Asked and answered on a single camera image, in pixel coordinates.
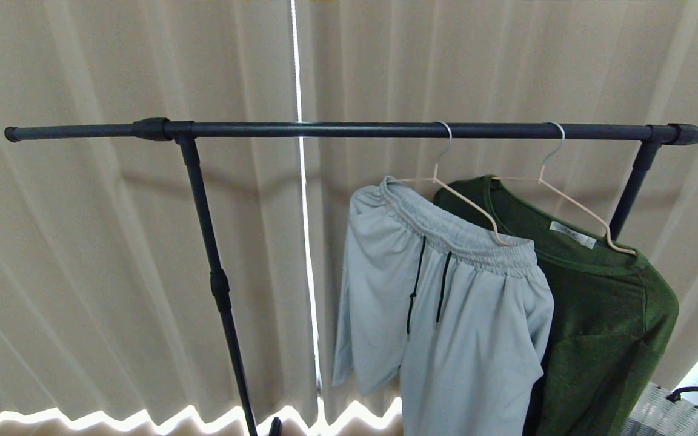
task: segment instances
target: black drawstring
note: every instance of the black drawstring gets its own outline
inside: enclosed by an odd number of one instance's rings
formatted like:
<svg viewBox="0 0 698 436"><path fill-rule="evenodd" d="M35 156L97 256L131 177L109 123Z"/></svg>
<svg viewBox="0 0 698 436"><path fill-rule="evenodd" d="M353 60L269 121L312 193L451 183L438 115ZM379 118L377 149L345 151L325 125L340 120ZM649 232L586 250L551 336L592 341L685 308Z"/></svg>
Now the black drawstring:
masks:
<svg viewBox="0 0 698 436"><path fill-rule="evenodd" d="M422 251L419 252L419 267L416 268L416 281L413 284L413 292L409 296L411 303L408 306L408 318L405 320L405 333L411 334L411 310L413 310L413 299L416 298L416 288L419 286L419 274L422 272L422 257L424 257L424 246L427 245L427 237L422 237Z"/></svg>
<svg viewBox="0 0 698 436"><path fill-rule="evenodd" d="M448 271L448 262L451 260L451 251L446 256L446 265L444 265L444 276L440 280L440 300L438 300L438 313L435 315L435 323L440 322L440 307L444 304L444 293L446 291L446 271Z"/></svg>

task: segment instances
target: dark green sweater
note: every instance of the dark green sweater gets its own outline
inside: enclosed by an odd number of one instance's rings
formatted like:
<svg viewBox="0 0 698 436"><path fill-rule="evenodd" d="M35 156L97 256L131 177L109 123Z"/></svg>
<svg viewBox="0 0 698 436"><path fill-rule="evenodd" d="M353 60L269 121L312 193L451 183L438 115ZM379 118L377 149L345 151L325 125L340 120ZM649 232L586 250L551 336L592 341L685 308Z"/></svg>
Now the dark green sweater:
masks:
<svg viewBox="0 0 698 436"><path fill-rule="evenodd" d="M613 251L603 237L538 210L492 176L450 186L492 215L500 232L535 242L554 295L545 375L532 391L524 434L618 434L675 326L673 290L642 254ZM434 203L492 228L478 210L443 188ZM559 231L551 230L552 221Z"/></svg>

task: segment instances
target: light blue shorts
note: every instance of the light blue shorts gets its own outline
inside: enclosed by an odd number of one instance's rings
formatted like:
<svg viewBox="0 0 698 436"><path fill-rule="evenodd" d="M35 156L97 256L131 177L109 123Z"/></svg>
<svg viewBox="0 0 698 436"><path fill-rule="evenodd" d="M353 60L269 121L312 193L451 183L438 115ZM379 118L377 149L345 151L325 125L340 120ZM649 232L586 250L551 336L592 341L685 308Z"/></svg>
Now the light blue shorts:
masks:
<svg viewBox="0 0 698 436"><path fill-rule="evenodd" d="M399 374L406 434L521 434L554 310L533 241L391 180L351 198L333 384Z"/></svg>

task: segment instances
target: clothes hanger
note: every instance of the clothes hanger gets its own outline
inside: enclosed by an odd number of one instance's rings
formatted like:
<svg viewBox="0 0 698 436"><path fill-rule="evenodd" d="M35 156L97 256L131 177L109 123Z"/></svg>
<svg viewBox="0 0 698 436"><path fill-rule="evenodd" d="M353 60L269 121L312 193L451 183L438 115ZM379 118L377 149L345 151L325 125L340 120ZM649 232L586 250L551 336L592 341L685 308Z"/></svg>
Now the clothes hanger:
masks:
<svg viewBox="0 0 698 436"><path fill-rule="evenodd" d="M481 206L470 201L470 199L468 199L468 197L463 196L462 194L458 193L454 188L452 188L449 185L446 185L445 183L441 182L440 179L438 179L438 165L440 165L440 159L441 159L441 157L444 156L444 154L446 154L446 152L449 151L449 149L451 149L452 144L454 144L453 143L454 136L451 134L451 127L449 127L448 124L446 124L443 121L436 121L436 122L440 122L440 124L443 124L444 127L446 127L446 130L448 130L448 146L446 146L446 149L444 149L443 151L440 152L437 160L435 160L435 169L433 171L433 177L427 177L426 179L393 179L391 181L392 182L432 182L434 184L440 185L444 190L447 190L447 191L449 191L449 193L452 193L455 196L457 196L458 199L462 199L464 202L466 202L470 206L473 206L477 210L479 210L479 212L482 213L486 218L488 218L488 220L492 223L492 230L494 231L494 237L495 237L495 240L497 241L497 243L499 245L502 245L502 246L510 246L509 243L507 243L506 241L502 240L499 237L499 232L497 231L497 223L494 220L494 218L492 218L492 216L488 214L487 211L481 209Z"/></svg>
<svg viewBox="0 0 698 436"><path fill-rule="evenodd" d="M561 124L558 122L551 122L556 127L559 127L560 132L562 132L562 140L559 142L559 146L557 146L554 151L550 152L549 154L546 155L546 157L543 159L543 164L540 166L540 176L537 177L537 179L523 179L523 177L493 177L493 180L520 180L523 182L537 182L538 185L543 185L549 190L554 191L555 193L559 194L560 196L564 197L567 201L570 201L572 204L578 206L584 212L588 213L589 215L593 216L599 223L602 224L603 227L605 227L605 243L607 243L607 246L612 248L615 251L618 251L620 253L627 253L627 254L632 254L634 256L637 256L637 251L634 250L628 250L626 248L621 248L620 246L616 246L615 243L613 243L613 240L610 238L610 226L607 224L606 221L604 221L602 218L600 218L596 213L593 213L589 208L586 206L582 205L581 203L575 201L573 198L568 196L567 194L563 193L560 190L557 190L554 186L550 185L548 182L543 180L543 172L545 172L545 166L548 163L548 160L551 159L557 152L559 152L562 147L565 145L565 128L562 127Z"/></svg>

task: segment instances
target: white tag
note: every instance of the white tag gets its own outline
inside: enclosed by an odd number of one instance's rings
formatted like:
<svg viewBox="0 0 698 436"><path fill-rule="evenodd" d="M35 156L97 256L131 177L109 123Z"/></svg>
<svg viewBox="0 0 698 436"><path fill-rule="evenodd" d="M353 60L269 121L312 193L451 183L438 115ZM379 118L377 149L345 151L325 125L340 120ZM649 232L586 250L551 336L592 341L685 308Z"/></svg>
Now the white tag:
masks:
<svg viewBox="0 0 698 436"><path fill-rule="evenodd" d="M593 237L584 234L579 234L570 227L563 226L562 224L557 223L556 221L551 221L551 226L548 227L548 229L550 231L566 234L568 235L568 237L573 238L574 241L576 241L582 246L585 246L586 248L589 248L590 250L594 248L594 245L596 243L596 239L594 239Z"/></svg>

